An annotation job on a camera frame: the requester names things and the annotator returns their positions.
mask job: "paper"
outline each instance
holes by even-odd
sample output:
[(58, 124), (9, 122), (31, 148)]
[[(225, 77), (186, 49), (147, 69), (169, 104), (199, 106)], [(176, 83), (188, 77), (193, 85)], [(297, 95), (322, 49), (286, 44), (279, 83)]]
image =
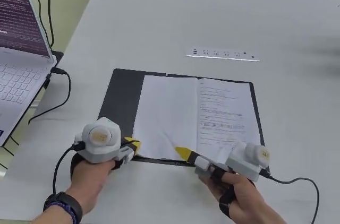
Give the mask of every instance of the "paper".
[(187, 147), (225, 162), (237, 142), (260, 144), (248, 83), (145, 76), (133, 136), (139, 155), (182, 160)]
[(237, 142), (260, 144), (248, 83), (199, 80), (197, 151), (225, 162)]
[(139, 155), (182, 160), (175, 146), (197, 148), (197, 85), (196, 78), (144, 77), (133, 131)]

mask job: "power strip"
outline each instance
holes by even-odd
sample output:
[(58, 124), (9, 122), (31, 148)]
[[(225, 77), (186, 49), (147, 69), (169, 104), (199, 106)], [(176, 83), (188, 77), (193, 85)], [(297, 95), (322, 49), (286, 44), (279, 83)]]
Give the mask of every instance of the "power strip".
[(199, 58), (229, 59), (232, 61), (260, 61), (260, 59), (255, 54), (248, 51), (217, 48), (187, 48), (186, 56)]

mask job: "white table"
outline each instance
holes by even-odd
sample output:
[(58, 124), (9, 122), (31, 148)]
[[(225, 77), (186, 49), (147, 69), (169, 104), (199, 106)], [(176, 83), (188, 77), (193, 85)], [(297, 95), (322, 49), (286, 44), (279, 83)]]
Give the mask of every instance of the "white table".
[[(32, 122), (0, 183), (0, 219), (29, 220), (52, 190), (57, 160), (98, 116), (112, 70), (252, 81), (271, 171), (310, 177), (321, 192), (317, 223), (338, 220), (340, 0), (91, 0), (60, 67), (70, 101)], [(185, 57), (185, 46), (249, 50), (261, 62)], [(67, 79), (53, 76), (38, 112), (60, 103)], [(70, 184), (71, 154), (57, 189)], [(288, 223), (310, 223), (312, 185), (257, 183)], [(122, 214), (133, 209), (131, 214)], [(114, 172), (84, 223), (227, 223), (187, 167), (133, 162)]]

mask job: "white laptop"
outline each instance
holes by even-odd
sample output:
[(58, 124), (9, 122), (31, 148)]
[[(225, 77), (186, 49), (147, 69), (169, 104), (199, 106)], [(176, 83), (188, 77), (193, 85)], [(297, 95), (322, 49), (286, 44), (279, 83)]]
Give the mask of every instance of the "white laptop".
[(0, 146), (55, 63), (31, 0), (0, 0)]

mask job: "watch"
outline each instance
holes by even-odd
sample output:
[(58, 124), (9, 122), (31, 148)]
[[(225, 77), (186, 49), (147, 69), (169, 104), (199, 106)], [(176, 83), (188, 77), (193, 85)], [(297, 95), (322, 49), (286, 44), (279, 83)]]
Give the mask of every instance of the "watch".
[(71, 215), (73, 224), (80, 224), (83, 217), (83, 210), (79, 202), (65, 192), (50, 195), (44, 203), (44, 211), (52, 205), (62, 207), (68, 214)]

